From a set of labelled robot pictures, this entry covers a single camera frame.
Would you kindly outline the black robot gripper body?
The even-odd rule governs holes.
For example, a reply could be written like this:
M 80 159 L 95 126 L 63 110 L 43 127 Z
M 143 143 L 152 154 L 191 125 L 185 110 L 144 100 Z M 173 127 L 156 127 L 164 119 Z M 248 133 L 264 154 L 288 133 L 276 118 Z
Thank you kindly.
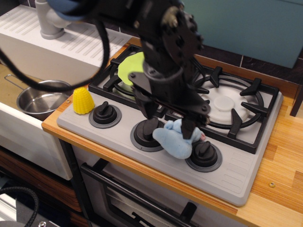
M 196 69 L 193 64 L 179 68 L 170 75 L 143 64 L 143 73 L 131 73 L 133 87 L 142 88 L 157 98 L 165 108 L 185 116 L 208 116 L 209 104 L 196 92 L 192 80 Z

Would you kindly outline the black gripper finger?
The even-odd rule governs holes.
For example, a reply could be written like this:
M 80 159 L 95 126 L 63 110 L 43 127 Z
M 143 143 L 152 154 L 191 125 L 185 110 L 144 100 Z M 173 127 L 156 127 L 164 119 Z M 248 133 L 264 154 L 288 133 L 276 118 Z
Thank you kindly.
M 147 119 L 163 117 L 163 104 L 157 98 L 142 88 L 132 87 L 132 90 L 139 110 Z
M 208 124 L 208 116 L 185 116 L 181 123 L 181 132 L 184 139 L 190 139 L 194 133 L 195 128 L 201 125 Z

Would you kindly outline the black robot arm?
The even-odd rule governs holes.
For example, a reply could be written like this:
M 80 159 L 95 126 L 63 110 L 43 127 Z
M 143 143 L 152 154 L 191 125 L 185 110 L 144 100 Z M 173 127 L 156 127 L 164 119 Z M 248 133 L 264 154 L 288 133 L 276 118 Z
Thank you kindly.
M 138 108 L 151 118 L 159 105 L 183 116 L 181 131 L 189 139 L 196 127 L 207 123 L 209 105 L 193 87 L 194 55 L 202 36 L 192 15 L 179 0 L 51 0 L 50 7 L 67 21 L 91 21 L 109 58 L 104 23 L 136 33 L 144 54 L 143 72 L 132 72 Z

